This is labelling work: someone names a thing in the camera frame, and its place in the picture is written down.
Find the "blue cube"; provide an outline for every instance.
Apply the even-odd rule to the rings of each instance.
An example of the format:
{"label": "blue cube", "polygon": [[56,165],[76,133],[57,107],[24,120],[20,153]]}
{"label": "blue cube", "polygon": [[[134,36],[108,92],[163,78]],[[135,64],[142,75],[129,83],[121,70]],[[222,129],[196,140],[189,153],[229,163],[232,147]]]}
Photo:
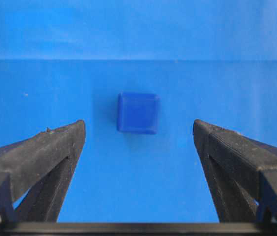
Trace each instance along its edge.
{"label": "blue cube", "polygon": [[120,132],[156,134],[159,98],[154,94],[121,93],[118,102]]}

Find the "blue backdrop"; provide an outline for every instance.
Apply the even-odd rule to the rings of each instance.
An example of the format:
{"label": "blue backdrop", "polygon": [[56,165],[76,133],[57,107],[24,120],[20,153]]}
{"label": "blue backdrop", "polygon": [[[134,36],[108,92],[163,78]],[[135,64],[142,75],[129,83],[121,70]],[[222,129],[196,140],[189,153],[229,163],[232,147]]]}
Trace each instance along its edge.
{"label": "blue backdrop", "polygon": [[[120,92],[160,98],[117,132]],[[59,221],[216,222],[196,118],[277,146],[277,1],[0,1],[0,146],[84,119]]]}

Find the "blue wall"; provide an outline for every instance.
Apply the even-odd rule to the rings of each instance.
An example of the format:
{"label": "blue wall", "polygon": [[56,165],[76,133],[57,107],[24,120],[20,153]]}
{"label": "blue wall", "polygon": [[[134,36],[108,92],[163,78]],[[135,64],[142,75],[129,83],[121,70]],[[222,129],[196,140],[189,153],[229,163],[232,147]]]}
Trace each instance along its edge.
{"label": "blue wall", "polygon": [[[158,134],[117,132],[123,91]],[[277,146],[277,1],[0,1],[0,146],[86,121],[60,221],[216,222],[196,118]]]}

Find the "plastic cube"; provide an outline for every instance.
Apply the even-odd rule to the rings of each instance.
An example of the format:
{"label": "plastic cube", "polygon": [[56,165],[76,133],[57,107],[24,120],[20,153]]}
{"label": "plastic cube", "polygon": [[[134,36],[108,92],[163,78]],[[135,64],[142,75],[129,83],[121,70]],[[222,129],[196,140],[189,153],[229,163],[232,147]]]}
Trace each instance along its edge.
{"label": "plastic cube", "polygon": [[121,93],[118,102],[120,132],[156,134],[159,98],[154,94]]}

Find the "black frame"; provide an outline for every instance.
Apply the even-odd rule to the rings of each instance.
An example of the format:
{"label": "black frame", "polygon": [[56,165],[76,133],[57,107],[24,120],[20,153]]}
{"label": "black frame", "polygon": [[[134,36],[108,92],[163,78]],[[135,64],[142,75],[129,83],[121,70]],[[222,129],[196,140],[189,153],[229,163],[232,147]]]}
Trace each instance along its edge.
{"label": "black frame", "polygon": [[55,223],[85,144],[80,120],[0,147],[0,235],[277,235],[277,147],[201,120],[193,136],[221,223]]}

